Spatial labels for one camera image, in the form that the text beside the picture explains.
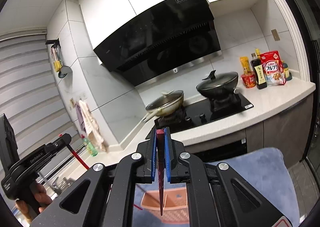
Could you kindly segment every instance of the range hood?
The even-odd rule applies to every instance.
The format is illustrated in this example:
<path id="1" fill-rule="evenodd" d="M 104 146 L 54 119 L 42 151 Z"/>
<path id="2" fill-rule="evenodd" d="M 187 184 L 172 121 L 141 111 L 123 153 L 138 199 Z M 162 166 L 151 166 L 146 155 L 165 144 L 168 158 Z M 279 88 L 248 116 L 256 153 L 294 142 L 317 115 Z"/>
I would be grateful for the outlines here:
<path id="1" fill-rule="evenodd" d="M 139 85 L 220 50 L 207 0 L 164 0 L 101 42 L 95 53 L 111 72 Z"/>

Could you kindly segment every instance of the kitchen counter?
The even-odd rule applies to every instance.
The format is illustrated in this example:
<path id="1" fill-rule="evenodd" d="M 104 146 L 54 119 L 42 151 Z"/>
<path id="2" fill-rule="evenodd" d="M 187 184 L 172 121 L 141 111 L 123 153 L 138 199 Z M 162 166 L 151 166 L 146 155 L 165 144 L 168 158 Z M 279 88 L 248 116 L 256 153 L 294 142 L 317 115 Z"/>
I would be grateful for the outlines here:
<path id="1" fill-rule="evenodd" d="M 262 90 L 259 90 L 256 87 L 246 89 L 242 82 L 238 83 L 238 88 L 254 105 L 253 108 L 199 127 L 174 133 L 172 134 L 172 139 L 181 141 L 185 146 L 188 146 L 242 130 L 291 107 L 311 94 L 316 89 L 316 86 L 314 83 L 305 82 L 294 77 L 285 85 L 270 86 Z M 186 100 L 186 102 L 190 104 L 203 99 L 204 97 L 199 95 Z M 108 153 L 101 152 L 95 157 L 89 156 L 85 160 L 86 163 L 88 166 L 92 166 L 98 162 L 103 163 L 106 166 L 118 163 L 123 157 L 136 151 L 137 145 L 140 142 L 145 141 L 145 137 L 153 125 L 153 119 L 148 121 L 128 144 L 125 150 Z M 73 170 L 68 177 L 77 179 L 84 171 L 84 167 L 80 165 L 77 170 Z"/>

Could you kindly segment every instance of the cereal bag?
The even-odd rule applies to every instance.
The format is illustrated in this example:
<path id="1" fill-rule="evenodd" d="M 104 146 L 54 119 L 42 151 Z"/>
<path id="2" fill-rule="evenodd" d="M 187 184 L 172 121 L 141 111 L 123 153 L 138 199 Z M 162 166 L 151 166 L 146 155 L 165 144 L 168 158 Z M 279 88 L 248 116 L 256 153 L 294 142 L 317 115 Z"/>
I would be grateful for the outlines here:
<path id="1" fill-rule="evenodd" d="M 284 69 L 278 51 L 270 51 L 260 55 L 263 72 L 268 86 L 284 85 Z"/>

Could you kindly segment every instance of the gray floor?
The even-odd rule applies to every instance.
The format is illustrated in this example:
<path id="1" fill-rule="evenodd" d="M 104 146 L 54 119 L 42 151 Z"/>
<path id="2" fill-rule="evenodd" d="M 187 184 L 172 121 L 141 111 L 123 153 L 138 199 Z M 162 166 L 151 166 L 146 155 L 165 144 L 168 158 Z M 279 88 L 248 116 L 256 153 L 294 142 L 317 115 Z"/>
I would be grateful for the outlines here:
<path id="1" fill-rule="evenodd" d="M 305 161 L 292 166 L 289 174 L 296 191 L 301 222 L 317 202 L 319 189 Z"/>

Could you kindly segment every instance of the gas stove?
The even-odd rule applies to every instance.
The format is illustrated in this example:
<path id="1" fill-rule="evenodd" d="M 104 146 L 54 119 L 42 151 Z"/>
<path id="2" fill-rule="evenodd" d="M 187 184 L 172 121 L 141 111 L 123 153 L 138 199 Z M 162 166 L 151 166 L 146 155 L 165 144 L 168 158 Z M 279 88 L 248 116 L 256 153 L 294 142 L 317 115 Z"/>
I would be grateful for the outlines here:
<path id="1" fill-rule="evenodd" d="M 176 133 L 223 119 L 252 107 L 253 104 L 241 93 L 230 94 L 223 100 L 204 99 L 186 107 L 182 106 L 171 115 L 157 118 L 153 127 L 156 129 L 170 127 L 170 132 Z"/>

